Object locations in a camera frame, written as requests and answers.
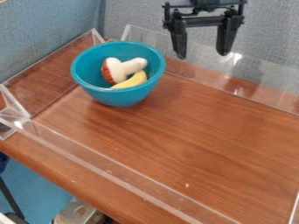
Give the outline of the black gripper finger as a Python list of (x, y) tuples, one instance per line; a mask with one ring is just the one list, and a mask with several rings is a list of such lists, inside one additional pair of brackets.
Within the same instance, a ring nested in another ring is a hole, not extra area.
[(244, 16), (236, 11), (224, 13), (222, 23), (217, 28), (216, 51), (221, 56), (230, 52), (238, 27), (242, 24)]
[(181, 17), (178, 11), (173, 11), (170, 14), (170, 38), (172, 38), (172, 49), (176, 52), (178, 59), (184, 60), (186, 55), (186, 23)]

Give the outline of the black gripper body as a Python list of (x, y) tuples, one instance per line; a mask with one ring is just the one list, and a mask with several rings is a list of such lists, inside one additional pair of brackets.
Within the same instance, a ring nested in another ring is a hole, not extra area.
[(162, 5), (162, 28), (172, 30), (176, 20), (188, 27), (244, 24), (244, 6), (248, 0), (170, 0)]

